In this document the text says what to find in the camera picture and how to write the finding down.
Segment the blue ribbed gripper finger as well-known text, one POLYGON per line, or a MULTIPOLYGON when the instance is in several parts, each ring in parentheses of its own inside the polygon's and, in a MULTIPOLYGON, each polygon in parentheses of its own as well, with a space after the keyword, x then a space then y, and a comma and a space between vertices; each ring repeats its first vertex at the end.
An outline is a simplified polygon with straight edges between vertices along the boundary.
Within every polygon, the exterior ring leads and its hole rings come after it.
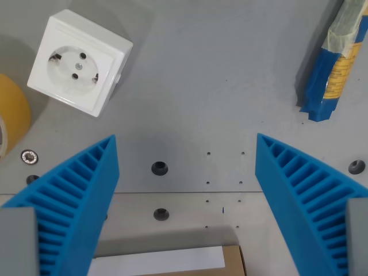
POLYGON ((120 176, 115 135, 67 159, 4 203, 36 213, 41 275, 87 275, 120 176))
POLYGON ((261 133, 255 175, 299 275, 348 275, 346 206, 367 188, 261 133))

